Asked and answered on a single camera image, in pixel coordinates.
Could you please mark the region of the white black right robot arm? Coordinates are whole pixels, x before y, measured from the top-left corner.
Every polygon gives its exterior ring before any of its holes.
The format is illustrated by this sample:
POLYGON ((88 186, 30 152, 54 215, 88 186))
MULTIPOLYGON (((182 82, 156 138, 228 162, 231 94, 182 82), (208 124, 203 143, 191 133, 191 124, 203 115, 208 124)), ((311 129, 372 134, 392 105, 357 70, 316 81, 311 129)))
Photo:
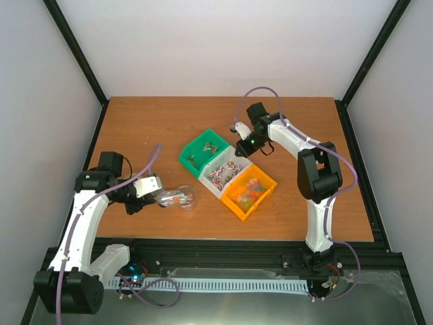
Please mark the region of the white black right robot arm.
POLYGON ((270 114, 263 103, 251 105, 247 110, 252 128, 236 118, 231 132, 238 134, 235 155, 248 158, 273 143, 287 150, 297 161, 297 186, 306 199, 308 228, 305 238, 307 251, 302 253, 304 268, 317 273, 331 260, 332 213, 334 194, 343 183, 338 157, 330 154, 336 147, 331 142, 317 143, 280 113, 270 114))

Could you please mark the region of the silver metal scoop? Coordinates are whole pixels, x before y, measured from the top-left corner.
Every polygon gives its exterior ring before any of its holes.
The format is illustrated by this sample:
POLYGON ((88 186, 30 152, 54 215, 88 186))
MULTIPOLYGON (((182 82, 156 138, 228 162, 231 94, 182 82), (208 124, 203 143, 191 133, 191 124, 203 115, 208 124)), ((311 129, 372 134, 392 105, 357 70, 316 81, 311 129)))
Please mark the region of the silver metal scoop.
POLYGON ((159 193, 156 197, 157 203, 162 207, 175 206, 176 190, 167 190, 159 193))

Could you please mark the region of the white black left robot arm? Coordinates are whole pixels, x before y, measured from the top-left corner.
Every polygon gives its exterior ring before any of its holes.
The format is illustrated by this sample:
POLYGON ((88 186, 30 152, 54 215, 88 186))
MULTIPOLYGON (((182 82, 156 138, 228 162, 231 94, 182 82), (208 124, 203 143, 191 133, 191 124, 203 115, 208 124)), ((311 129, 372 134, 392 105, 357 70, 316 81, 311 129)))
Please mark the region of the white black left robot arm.
POLYGON ((154 204, 162 182, 150 172, 152 162, 136 175, 121 179, 124 156, 102 152, 96 167, 76 178, 71 218, 48 268, 36 273, 34 288, 49 313, 95 314, 104 288, 130 260, 125 244, 111 244, 97 258, 91 253, 101 218, 110 203, 125 206, 127 214, 154 204))

